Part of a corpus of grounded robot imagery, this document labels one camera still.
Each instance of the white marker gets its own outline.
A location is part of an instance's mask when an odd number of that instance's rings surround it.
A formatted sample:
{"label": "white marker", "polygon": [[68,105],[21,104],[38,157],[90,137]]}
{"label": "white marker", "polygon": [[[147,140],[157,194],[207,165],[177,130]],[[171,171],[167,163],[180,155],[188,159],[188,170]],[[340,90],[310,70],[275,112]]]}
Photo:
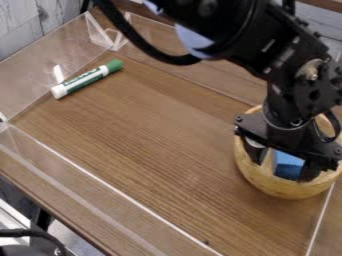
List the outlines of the white marker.
{"label": "white marker", "polygon": [[105,77],[108,74],[119,71],[121,67],[123,67],[123,62],[116,59],[112,60],[105,65],[81,74],[72,80],[65,81],[64,83],[52,87],[50,92],[53,94],[53,97],[56,99],[62,98],[65,95],[77,91],[80,88],[85,87],[86,85],[92,84],[94,81]]}

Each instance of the round wooden container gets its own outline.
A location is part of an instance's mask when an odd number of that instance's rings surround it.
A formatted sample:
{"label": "round wooden container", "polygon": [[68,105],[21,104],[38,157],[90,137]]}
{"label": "round wooden container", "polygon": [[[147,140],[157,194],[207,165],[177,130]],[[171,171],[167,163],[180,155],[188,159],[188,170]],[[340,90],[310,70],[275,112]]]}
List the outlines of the round wooden container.
{"label": "round wooden container", "polygon": [[[245,113],[260,111],[260,106]],[[324,117],[319,117],[320,127],[328,126]],[[272,174],[271,150],[268,150],[261,166],[256,165],[245,153],[243,141],[235,136],[235,161],[239,170],[248,182],[265,194],[288,200],[304,199],[322,193],[332,185],[340,175],[342,166],[336,171],[320,172],[311,182],[296,182],[281,179]]]}

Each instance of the blue object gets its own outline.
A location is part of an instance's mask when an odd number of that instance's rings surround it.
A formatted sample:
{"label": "blue object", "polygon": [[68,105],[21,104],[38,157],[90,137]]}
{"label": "blue object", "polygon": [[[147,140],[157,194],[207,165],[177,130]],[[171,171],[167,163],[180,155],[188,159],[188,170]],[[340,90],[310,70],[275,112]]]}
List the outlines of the blue object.
{"label": "blue object", "polygon": [[275,150],[272,154],[273,175],[285,180],[299,180],[304,160],[281,151]]}

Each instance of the marker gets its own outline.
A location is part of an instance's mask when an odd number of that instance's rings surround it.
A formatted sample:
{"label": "marker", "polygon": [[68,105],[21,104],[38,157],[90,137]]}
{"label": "marker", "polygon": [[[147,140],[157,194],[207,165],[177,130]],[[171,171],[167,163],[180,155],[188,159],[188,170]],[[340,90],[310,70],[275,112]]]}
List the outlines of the marker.
{"label": "marker", "polygon": [[109,61],[105,65],[94,68],[89,72],[81,74],[76,78],[50,88],[52,95],[56,99],[62,98],[65,95],[77,91],[80,88],[96,82],[110,73],[123,68],[123,62],[117,59]]}

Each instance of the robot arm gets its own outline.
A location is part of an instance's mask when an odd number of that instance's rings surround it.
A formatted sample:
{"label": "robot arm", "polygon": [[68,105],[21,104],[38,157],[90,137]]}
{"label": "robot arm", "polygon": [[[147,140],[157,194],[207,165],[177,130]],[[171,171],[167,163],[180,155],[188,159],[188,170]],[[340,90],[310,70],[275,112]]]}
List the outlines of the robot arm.
{"label": "robot arm", "polygon": [[[94,2],[109,16],[102,5],[108,0]],[[244,141],[306,160],[300,181],[315,178],[322,170],[335,170],[342,160],[335,142],[340,126],[331,108],[342,104],[342,69],[319,34],[294,16],[294,0],[283,0],[283,6],[272,0],[144,0],[144,4],[175,22],[192,58],[225,59],[267,81],[263,111],[236,116],[236,134]],[[318,128],[319,114],[334,127],[332,137]],[[264,154],[244,144],[260,164]]]}

